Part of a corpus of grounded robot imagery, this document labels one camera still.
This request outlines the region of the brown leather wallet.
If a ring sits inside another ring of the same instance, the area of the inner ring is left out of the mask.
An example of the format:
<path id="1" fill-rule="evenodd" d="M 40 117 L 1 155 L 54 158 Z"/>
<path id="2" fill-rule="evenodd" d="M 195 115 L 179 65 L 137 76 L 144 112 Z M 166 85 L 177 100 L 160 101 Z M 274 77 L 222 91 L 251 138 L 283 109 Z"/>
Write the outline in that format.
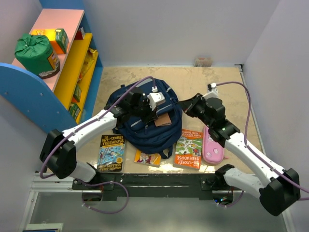
<path id="1" fill-rule="evenodd" d="M 168 126 L 171 125 L 171 119 L 169 117 L 168 113 L 162 114 L 158 117 L 157 120 L 155 120 L 154 124 L 159 127 L 159 126 Z"/>

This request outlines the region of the navy blue school backpack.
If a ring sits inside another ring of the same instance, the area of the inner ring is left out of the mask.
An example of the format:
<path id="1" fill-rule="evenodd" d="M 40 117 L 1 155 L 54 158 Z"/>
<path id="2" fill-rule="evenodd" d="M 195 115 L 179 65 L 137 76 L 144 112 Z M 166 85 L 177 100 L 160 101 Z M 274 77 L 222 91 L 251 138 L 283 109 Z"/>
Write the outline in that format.
<path id="1" fill-rule="evenodd" d="M 173 153 L 173 145 L 182 133 L 183 112 L 177 104 L 176 93 L 164 80 L 144 78 L 127 86 L 121 85 L 109 96 L 106 106 L 112 105 L 132 87 L 139 87 L 145 94 L 149 94 L 155 86 L 165 97 L 165 103 L 158 106 L 156 114 L 159 117 L 168 113 L 171 125 L 157 127 L 154 121 L 144 123 L 139 117 L 131 117 L 127 122 L 114 128 L 113 132 L 123 135 L 132 145 L 146 154 L 158 153 L 163 159 L 168 159 Z"/>

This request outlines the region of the pink pencil case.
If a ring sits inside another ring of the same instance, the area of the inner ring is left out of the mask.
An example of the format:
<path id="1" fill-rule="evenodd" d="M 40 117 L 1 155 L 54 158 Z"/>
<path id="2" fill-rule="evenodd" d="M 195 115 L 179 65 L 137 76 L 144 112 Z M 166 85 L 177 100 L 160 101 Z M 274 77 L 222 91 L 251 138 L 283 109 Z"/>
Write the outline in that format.
<path id="1" fill-rule="evenodd" d="M 204 126 L 202 139 L 202 157 L 206 163 L 219 164 L 228 157 L 224 154 L 224 149 L 215 142 L 209 132 L 209 128 Z"/>

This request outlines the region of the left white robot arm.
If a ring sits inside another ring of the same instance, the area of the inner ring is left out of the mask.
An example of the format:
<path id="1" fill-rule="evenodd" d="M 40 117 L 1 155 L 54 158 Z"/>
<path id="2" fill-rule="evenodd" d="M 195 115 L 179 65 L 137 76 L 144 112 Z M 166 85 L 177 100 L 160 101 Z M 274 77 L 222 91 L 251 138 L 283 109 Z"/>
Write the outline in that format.
<path id="1" fill-rule="evenodd" d="M 96 189 L 100 184 L 97 171 L 92 165 L 78 161 L 77 151 L 94 137 L 120 126 L 132 116 L 145 122 L 157 119 L 157 108 L 164 101 L 165 97 L 155 87 L 149 94 L 132 87 L 82 124 L 64 131 L 50 131 L 40 154 L 43 167 L 59 179 L 70 176 L 81 180 L 88 189 Z"/>

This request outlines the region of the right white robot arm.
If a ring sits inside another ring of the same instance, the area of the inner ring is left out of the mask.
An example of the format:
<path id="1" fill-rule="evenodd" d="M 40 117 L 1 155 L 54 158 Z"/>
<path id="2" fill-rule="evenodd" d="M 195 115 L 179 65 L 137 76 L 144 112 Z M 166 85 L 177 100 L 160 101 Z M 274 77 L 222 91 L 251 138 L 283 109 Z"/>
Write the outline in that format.
<path id="1" fill-rule="evenodd" d="M 253 172 L 246 174 L 232 165 L 225 165 L 216 171 L 217 188 L 239 188 L 258 198 L 264 209 L 273 216 L 280 215 L 300 199 L 299 174 L 292 168 L 284 169 L 254 147 L 226 119 L 221 99 L 205 99 L 198 93 L 178 104 L 185 114 L 200 119 L 209 128 L 211 138 L 236 155 Z"/>

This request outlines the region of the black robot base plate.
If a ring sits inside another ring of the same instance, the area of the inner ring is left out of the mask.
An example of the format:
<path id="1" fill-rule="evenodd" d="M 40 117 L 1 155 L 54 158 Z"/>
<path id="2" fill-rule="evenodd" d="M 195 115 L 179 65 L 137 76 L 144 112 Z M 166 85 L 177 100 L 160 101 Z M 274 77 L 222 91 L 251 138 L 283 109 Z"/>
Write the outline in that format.
<path id="1" fill-rule="evenodd" d="M 100 187 L 90 187 L 74 180 L 73 190 L 81 190 L 86 193 L 98 191 L 103 194 L 103 201 L 116 201 L 118 197 L 149 198 L 198 198 L 199 200 L 211 200 L 213 194 L 223 195 L 231 189 L 230 186 L 220 180 L 215 174 L 99 174 L 90 182 L 98 184 L 108 182 Z"/>

